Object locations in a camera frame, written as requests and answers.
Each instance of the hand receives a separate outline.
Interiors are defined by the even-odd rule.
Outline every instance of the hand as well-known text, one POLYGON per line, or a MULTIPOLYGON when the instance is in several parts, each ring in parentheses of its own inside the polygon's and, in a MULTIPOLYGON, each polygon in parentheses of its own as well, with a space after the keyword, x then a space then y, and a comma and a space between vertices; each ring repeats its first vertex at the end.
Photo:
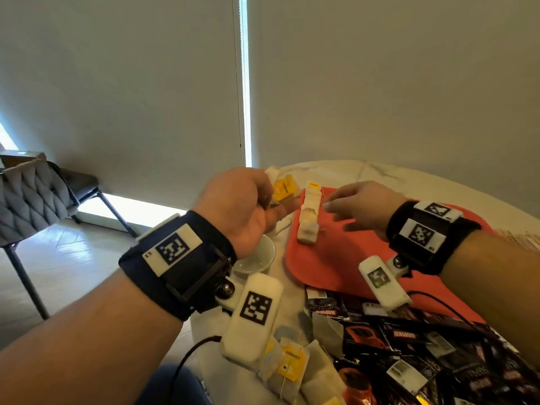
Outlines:
POLYGON ((334 221, 356 220, 345 224, 343 230, 373 230, 383 241, 388 241, 388 221, 406 201, 405 196, 383 184, 366 181, 340 187, 326 197, 322 207, 335 213, 334 221))
POLYGON ((258 200, 273 193, 263 170, 239 167, 214 176, 193 211, 222 232, 237 257, 244 258, 255 249, 264 232, 300 207, 300 199, 294 198, 263 210, 258 200))

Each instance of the chair backrest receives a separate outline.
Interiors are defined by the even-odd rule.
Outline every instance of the chair backrest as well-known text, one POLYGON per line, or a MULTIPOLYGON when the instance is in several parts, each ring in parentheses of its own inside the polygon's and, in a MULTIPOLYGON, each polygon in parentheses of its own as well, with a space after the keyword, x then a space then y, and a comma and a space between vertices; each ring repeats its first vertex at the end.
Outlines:
POLYGON ((27 239, 77 211, 64 180, 36 159, 0 173, 0 247, 27 239))

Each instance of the red placemat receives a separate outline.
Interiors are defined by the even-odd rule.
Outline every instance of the red placemat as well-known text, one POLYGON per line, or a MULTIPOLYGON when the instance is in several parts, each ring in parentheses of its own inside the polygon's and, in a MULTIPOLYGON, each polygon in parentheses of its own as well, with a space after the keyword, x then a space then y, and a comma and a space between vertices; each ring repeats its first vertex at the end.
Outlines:
MULTIPOLYGON (((334 190, 322 188, 322 199, 324 200, 334 190)), ((304 195, 305 190, 302 191, 302 202, 304 195)), ((464 217, 480 223, 483 230, 494 233, 477 214, 462 207, 451 204, 449 206, 463 211, 464 217)), ((287 268, 293 276, 308 286, 375 299, 358 271, 358 264, 373 255, 380 256, 383 261, 388 260, 395 255, 388 244, 380 240, 373 231, 343 231, 342 226, 346 222, 334 222, 332 214, 321 207, 319 210, 321 228, 317 242, 312 246, 306 246, 296 240, 299 215, 298 210, 294 215, 285 253, 287 268)), ((442 284, 439 277, 413 272, 411 279, 399 279, 399 282, 406 291, 423 291, 443 300, 469 321, 484 322, 479 314, 442 284)), ((416 308, 455 317, 446 307, 428 297, 415 295, 413 300, 413 306, 416 308)))

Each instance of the black wrist strap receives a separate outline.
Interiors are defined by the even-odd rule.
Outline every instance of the black wrist strap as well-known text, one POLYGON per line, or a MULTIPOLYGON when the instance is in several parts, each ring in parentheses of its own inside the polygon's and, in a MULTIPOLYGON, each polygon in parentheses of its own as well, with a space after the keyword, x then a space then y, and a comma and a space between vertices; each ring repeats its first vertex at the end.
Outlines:
POLYGON ((204 217, 194 211, 172 217, 141 236, 119 260, 125 274, 156 304, 187 320, 197 310, 202 313, 217 306, 216 284, 236 262, 230 241, 204 217), (202 241, 158 276, 143 258, 155 245, 188 224, 202 241))
POLYGON ((475 221, 463 217, 458 217, 450 223, 433 213, 426 213, 415 208, 418 203, 417 201, 405 202, 395 211, 388 222, 386 236, 390 248, 408 261, 411 269, 424 274, 438 275, 462 241, 473 231, 480 230, 481 226, 475 221), (410 223, 410 220, 413 220, 415 225, 421 226, 423 236, 421 240, 435 236, 445 237, 437 250, 428 250, 426 244, 421 244, 418 237, 413 235, 404 237, 400 234, 400 231, 406 224, 410 223))

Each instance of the marble table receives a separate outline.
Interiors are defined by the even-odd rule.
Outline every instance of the marble table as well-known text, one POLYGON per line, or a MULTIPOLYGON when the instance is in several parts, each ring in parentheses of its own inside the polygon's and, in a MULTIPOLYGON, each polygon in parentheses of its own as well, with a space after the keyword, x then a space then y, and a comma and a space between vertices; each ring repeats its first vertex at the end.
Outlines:
MULTIPOLYGON (((540 220, 524 211, 462 184, 418 170, 358 160, 337 160, 298 163, 283 168, 283 171, 294 176, 300 185, 314 180, 326 187, 340 187, 347 183, 375 180, 408 197, 465 207, 483 217, 494 229, 540 234, 540 220)), ((280 279, 285 285, 274 329, 283 325, 294 327, 299 331, 299 342, 307 344, 311 337, 309 320, 302 311, 304 286, 287 272, 284 264, 289 231, 286 229, 274 238, 277 254, 269 275, 280 279)), ((228 320, 228 315, 219 308, 193 315, 193 341, 222 335, 227 329, 228 320)), ((266 390, 253 373, 223 359, 217 344, 209 343, 199 347, 196 356, 199 372, 215 405, 283 403, 266 390)))

